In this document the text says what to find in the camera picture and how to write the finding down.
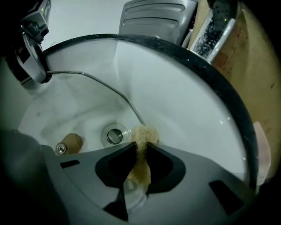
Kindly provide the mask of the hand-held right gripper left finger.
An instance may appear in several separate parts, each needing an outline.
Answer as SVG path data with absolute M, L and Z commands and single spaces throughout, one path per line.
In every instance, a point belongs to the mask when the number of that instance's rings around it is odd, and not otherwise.
M 67 225 L 127 225 L 123 184 L 136 161 L 135 143 L 64 156 L 46 145 L 42 151 Z

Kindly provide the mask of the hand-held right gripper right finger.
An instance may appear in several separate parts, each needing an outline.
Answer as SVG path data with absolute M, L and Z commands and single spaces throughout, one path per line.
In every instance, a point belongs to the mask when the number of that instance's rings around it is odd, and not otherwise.
M 147 145 L 151 184 L 129 215 L 134 225 L 221 225 L 253 197 L 253 189 L 214 161 L 164 145 Z

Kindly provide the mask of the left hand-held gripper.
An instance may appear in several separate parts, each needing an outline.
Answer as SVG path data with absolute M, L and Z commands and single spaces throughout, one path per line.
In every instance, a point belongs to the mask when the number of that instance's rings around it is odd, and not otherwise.
M 25 47 L 14 42 L 9 44 L 6 61 L 18 81 L 23 82 L 32 78 L 38 83 L 47 83 L 52 75 L 48 75 L 49 66 L 41 45 L 44 37 L 49 33 L 48 22 L 51 11 L 51 0 L 36 0 L 21 20 L 24 32 Z M 17 57 L 23 61 L 20 66 Z

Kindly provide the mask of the glass pot lid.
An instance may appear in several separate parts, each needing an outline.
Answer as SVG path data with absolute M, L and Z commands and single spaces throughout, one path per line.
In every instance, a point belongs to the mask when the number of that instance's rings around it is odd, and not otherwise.
M 119 123 L 131 132 L 144 125 L 122 92 L 87 73 L 55 71 L 47 83 L 27 79 L 22 85 L 31 102 L 18 130 L 58 156 L 106 148 L 101 132 L 108 124 Z

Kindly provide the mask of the yellow sponge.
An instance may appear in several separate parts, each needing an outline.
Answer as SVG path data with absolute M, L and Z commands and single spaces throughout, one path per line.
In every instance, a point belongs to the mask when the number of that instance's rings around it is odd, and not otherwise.
M 130 141 L 136 143 L 136 162 L 128 178 L 137 185 L 148 186 L 151 183 L 151 171 L 146 160 L 147 144 L 157 144 L 159 133 L 153 127 L 138 126 L 132 129 Z

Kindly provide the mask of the chrome sink drain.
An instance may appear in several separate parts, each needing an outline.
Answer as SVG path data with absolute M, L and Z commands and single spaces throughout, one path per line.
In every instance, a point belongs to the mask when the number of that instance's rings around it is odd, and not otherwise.
M 106 148 L 124 144 L 130 141 L 131 130 L 119 123 L 111 123 L 105 126 L 101 132 L 101 142 Z

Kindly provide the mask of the black marble vanity counter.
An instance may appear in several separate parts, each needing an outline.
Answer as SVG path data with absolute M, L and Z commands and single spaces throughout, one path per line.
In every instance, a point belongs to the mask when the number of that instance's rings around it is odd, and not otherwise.
M 249 166 L 249 187 L 255 189 L 258 176 L 258 146 L 251 117 L 244 102 L 227 79 L 213 66 L 196 54 L 171 42 L 143 35 L 92 34 L 75 37 L 44 50 L 46 57 L 74 44 L 93 40 L 123 40 L 162 52 L 190 68 L 202 78 L 224 102 L 240 131 Z

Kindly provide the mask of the dark ribbed washing machine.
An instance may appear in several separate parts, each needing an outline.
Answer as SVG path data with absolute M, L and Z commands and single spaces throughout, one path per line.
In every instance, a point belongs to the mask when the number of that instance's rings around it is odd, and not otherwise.
M 176 45 L 185 39 L 198 0 L 132 0 L 124 4 L 119 34 L 156 37 Z

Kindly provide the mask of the chrome faucet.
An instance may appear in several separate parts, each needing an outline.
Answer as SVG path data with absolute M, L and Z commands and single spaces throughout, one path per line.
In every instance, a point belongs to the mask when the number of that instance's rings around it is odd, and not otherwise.
M 190 51 L 212 63 L 236 21 L 238 0 L 208 0 L 210 10 Z

